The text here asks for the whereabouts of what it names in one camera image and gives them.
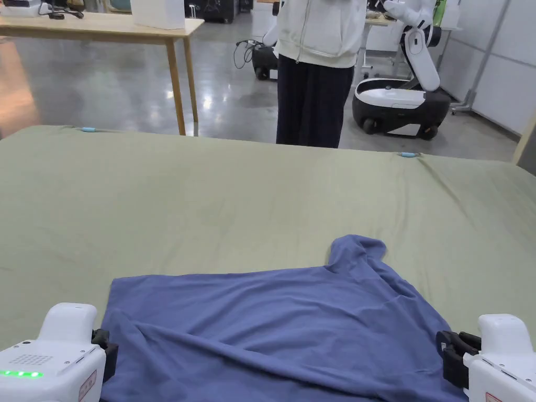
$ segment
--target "warning label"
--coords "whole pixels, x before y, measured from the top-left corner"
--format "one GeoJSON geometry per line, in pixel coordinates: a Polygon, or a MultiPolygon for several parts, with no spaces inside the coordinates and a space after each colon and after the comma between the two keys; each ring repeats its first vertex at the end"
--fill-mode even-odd
{"type": "Polygon", "coordinates": [[[489,392],[486,392],[486,402],[502,402],[502,401],[500,399],[498,399],[498,398],[495,398],[489,392]]]}
{"type": "Polygon", "coordinates": [[[97,382],[97,370],[82,384],[80,391],[78,391],[78,402],[81,402],[86,394],[90,391],[91,387],[97,382]]]}

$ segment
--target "black pants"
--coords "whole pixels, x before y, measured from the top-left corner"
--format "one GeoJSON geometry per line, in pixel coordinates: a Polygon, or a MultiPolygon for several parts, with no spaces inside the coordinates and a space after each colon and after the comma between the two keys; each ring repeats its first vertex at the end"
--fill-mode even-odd
{"type": "Polygon", "coordinates": [[[296,63],[279,55],[277,143],[338,148],[354,68],[296,63]]]}

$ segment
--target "light blue clip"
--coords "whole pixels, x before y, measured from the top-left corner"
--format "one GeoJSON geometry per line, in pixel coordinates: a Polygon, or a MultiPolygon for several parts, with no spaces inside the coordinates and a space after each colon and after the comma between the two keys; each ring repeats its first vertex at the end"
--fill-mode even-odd
{"type": "Polygon", "coordinates": [[[398,156],[402,157],[402,158],[416,158],[416,157],[421,156],[421,154],[420,153],[413,153],[413,152],[399,152],[398,156]]]}

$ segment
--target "hoodie zipper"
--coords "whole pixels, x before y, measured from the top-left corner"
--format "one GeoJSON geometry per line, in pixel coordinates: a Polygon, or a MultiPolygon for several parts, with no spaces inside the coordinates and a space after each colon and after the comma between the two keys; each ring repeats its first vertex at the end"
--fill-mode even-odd
{"type": "Polygon", "coordinates": [[[300,55],[301,55],[301,49],[303,47],[303,40],[304,40],[304,34],[305,34],[305,25],[307,23],[307,18],[309,17],[309,4],[311,3],[311,0],[307,0],[307,6],[305,8],[305,18],[303,20],[303,27],[302,27],[302,33],[300,35],[300,50],[298,51],[298,57],[296,59],[296,64],[300,62],[300,55]]]}

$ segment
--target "concrete floor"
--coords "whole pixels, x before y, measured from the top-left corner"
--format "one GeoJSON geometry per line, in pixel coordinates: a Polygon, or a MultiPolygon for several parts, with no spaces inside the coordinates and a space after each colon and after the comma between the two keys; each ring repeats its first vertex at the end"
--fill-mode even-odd
{"type": "MultiPolygon", "coordinates": [[[[188,135],[275,142],[277,83],[257,80],[250,64],[237,70],[233,63],[235,42],[254,36],[259,18],[254,10],[230,25],[207,23],[192,38],[199,124],[177,43],[188,135]]],[[[464,114],[449,115],[431,142],[368,136],[352,118],[351,96],[341,148],[508,161],[516,147],[503,130],[464,114]]],[[[4,137],[35,124],[178,134],[163,46],[0,39],[0,105],[4,137]]]]}

